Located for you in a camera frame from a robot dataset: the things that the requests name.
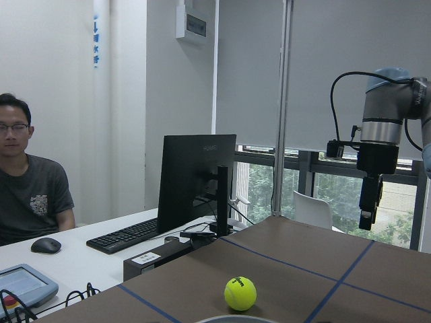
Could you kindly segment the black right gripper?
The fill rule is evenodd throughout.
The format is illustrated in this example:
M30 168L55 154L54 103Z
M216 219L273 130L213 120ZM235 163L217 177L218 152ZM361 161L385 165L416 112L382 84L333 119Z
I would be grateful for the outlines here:
M367 174L362 181L360 193L360 221L359 228L371 230L376 221L377 207L383 191L383 175L394 174L397 166L399 147L378 143L361 143L357 155L356 167Z

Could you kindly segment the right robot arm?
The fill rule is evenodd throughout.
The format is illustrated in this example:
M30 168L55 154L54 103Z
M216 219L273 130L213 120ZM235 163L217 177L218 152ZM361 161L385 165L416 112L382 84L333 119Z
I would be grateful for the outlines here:
M362 118L357 169L366 172L360 194L359 228L375 223L383 175L394 174L403 121L421 120L422 159L430 176L430 81L411 78L401 67L384 68L370 76Z

